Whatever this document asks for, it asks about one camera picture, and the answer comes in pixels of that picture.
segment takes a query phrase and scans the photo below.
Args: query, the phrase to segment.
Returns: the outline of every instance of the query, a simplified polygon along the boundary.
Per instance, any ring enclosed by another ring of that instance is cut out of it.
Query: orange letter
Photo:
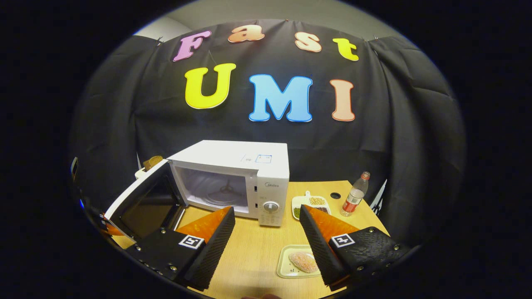
[[[262,27],[259,25],[244,25],[233,29],[228,41],[232,43],[239,43],[245,40],[259,40],[264,37],[262,34]]]
[[[336,110],[332,118],[339,121],[352,121],[355,114],[351,111],[351,89],[353,84],[345,80],[334,79],[330,81],[336,93]]]
[[[307,50],[310,52],[321,51],[321,45],[318,43],[320,39],[314,34],[297,32],[296,39],[296,46],[301,50]]]

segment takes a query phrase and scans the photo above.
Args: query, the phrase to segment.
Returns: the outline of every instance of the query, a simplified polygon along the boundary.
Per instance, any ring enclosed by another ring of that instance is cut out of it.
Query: sticker
[[[332,41],[338,44],[338,51],[340,55],[351,61],[358,61],[359,57],[353,54],[352,50],[356,50],[356,46],[351,44],[346,38],[333,38]]]
[[[354,85],[339,79],[333,79],[329,83],[336,93],[336,109],[332,113],[332,118],[339,121],[353,121],[355,114],[351,110],[351,89]]]
[[[189,58],[193,55],[191,51],[192,48],[198,49],[201,46],[203,38],[211,36],[212,32],[205,31],[191,36],[187,36],[181,39],[181,46],[177,52],[176,57],[173,58],[173,61],[178,61],[181,59]]]
[[[181,242],[179,242],[179,245],[192,248],[192,249],[198,249],[198,247],[203,243],[203,238],[194,237],[191,235],[187,235]]]
[[[316,53],[321,51],[321,45],[319,44],[320,39],[316,35],[307,32],[297,32],[295,37],[296,46],[301,50]]]
[[[309,113],[309,88],[312,80],[307,77],[295,76],[290,79],[282,92],[271,75],[256,74],[250,77],[255,85],[255,101],[253,113],[249,115],[251,121],[267,121],[270,114],[266,106],[270,106],[273,116],[280,120],[288,105],[290,112],[286,114],[289,121],[308,122],[312,120]]]
[[[355,244],[355,241],[353,241],[353,239],[348,234],[334,236],[331,238],[331,240],[334,242],[334,244],[338,248],[351,245],[351,244]]]
[[[255,160],[257,163],[271,163],[271,155],[258,155]]]
[[[259,40],[265,36],[262,33],[262,27],[259,25],[244,25],[233,29],[231,32],[233,34],[227,38],[231,43],[239,43],[245,40]]]
[[[207,68],[197,68],[186,72],[185,101],[187,104],[195,109],[208,109],[223,103],[229,95],[231,71],[235,68],[236,64],[234,63],[223,63],[214,67],[214,71],[218,73],[218,82],[216,92],[210,96],[204,96],[201,93],[203,75],[209,70]]]

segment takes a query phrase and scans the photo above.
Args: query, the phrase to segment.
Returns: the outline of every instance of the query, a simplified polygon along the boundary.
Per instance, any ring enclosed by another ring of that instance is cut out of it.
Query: hand
[[[259,299],[259,298],[244,296],[242,297],[242,299]],[[262,297],[260,297],[260,299],[281,299],[281,297],[277,297],[273,294],[264,294],[262,295]]]

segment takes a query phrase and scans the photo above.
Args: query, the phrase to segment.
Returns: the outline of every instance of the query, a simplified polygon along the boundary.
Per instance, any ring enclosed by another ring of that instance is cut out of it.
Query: microwave
[[[184,208],[215,211],[279,227],[289,181],[285,143],[203,140],[153,166],[108,208],[105,217],[139,239],[159,227],[177,228]]]

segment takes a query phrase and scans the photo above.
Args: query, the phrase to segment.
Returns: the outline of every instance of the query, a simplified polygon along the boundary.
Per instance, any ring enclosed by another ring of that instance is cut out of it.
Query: plate
[[[312,254],[310,245],[287,245],[281,250],[281,256],[279,257],[279,263],[277,264],[277,275],[283,278],[307,278],[320,276],[320,270],[312,273],[307,273],[294,266],[288,256],[290,253],[303,251]]]
[[[311,204],[311,198],[322,200],[323,202],[325,202],[325,204]],[[299,220],[299,217],[296,217],[296,215],[294,214],[294,208],[301,207],[302,204],[306,204],[311,207],[324,207],[327,210],[327,214],[331,215],[331,209],[327,200],[321,196],[310,195],[310,191],[307,191],[305,192],[305,196],[296,196],[292,198],[292,216],[297,220]]]

